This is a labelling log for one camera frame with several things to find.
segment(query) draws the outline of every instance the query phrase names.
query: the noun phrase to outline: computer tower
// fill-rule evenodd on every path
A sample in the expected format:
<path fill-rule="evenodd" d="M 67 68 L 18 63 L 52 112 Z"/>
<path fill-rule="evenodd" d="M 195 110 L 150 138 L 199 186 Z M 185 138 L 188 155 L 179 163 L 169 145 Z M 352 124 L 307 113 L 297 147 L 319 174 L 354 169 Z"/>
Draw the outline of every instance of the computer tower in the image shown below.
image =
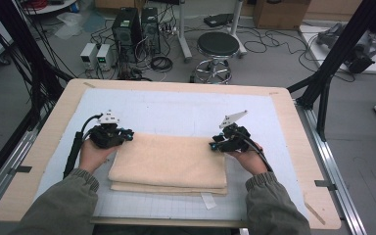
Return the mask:
<path fill-rule="evenodd" d="M 143 38 L 155 54 L 161 53 L 161 41 L 158 24 L 158 8 L 144 8 L 140 17 Z"/>
<path fill-rule="evenodd" d="M 120 62 L 137 63 L 143 45 L 139 14 L 136 8 L 120 8 L 112 25 Z"/>

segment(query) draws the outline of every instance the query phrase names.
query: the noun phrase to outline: stool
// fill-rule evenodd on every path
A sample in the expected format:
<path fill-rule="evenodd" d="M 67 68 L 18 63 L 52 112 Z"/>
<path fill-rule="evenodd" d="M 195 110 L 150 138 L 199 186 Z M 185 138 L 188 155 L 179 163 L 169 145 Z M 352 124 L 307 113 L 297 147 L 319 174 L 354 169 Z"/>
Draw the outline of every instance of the stool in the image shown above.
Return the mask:
<path fill-rule="evenodd" d="M 236 55 L 240 45 L 236 38 L 224 32 L 207 32 L 198 38 L 198 51 L 210 58 L 195 67 L 195 76 L 203 83 L 227 84 L 231 79 L 231 69 L 227 59 Z"/>

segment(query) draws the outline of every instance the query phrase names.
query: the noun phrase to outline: table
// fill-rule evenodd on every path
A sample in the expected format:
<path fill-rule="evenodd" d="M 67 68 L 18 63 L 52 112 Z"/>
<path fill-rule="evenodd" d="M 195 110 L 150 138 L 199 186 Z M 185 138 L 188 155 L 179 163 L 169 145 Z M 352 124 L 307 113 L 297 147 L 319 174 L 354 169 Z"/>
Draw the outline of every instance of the table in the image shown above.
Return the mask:
<path fill-rule="evenodd" d="M 316 187 L 314 183 L 314 180 L 323 180 L 324 178 L 307 140 L 304 127 L 292 98 L 285 88 L 92 79 L 75 79 L 67 86 L 23 161 L 23 165 L 32 166 L 31 172 L 17 173 L 0 201 L 0 221 L 19 221 L 30 207 L 43 171 L 57 148 L 60 137 L 79 103 L 81 95 L 86 89 L 91 88 L 270 96 L 273 100 L 292 163 L 303 190 L 310 227 L 315 229 L 337 229 L 341 226 L 341 221 L 327 188 Z M 98 218 L 97 220 L 93 220 L 93 222 L 189 226 L 210 225 L 199 220 L 172 221 L 169 219 L 134 218 Z M 212 226 L 232 227 L 244 225 L 244 222 L 212 222 Z"/>
<path fill-rule="evenodd" d="M 73 4 L 76 4 L 76 0 L 66 0 L 64 4 L 48 5 L 45 8 L 40 9 L 40 10 L 26 9 L 24 11 L 28 15 L 39 15 L 39 14 L 46 14 L 46 13 L 55 12 L 55 11 L 61 10 L 63 8 L 69 7 Z"/>

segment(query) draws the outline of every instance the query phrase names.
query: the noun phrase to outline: black metal pole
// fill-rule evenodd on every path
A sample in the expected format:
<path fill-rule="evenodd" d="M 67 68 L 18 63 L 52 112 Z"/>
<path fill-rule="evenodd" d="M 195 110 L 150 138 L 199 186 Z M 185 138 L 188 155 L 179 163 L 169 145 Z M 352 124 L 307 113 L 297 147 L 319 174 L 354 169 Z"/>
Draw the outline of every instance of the black metal pole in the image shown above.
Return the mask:
<path fill-rule="evenodd" d="M 313 103 L 321 96 L 316 130 L 322 141 L 326 141 L 324 130 L 332 77 L 374 18 L 376 18 L 376 0 L 363 0 L 319 70 L 313 76 L 288 87 L 289 92 L 294 92 L 307 86 L 303 96 L 297 99 L 298 105 L 306 109 L 312 109 Z"/>

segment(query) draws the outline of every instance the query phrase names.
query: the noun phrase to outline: round stool seat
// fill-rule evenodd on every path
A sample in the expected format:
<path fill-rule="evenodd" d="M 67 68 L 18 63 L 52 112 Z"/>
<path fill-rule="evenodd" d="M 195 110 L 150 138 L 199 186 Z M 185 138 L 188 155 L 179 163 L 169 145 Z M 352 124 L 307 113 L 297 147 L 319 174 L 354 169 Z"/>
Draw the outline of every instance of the round stool seat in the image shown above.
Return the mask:
<path fill-rule="evenodd" d="M 240 48 L 236 38 L 224 32 L 207 32 L 198 38 L 198 49 L 210 57 L 231 57 Z"/>

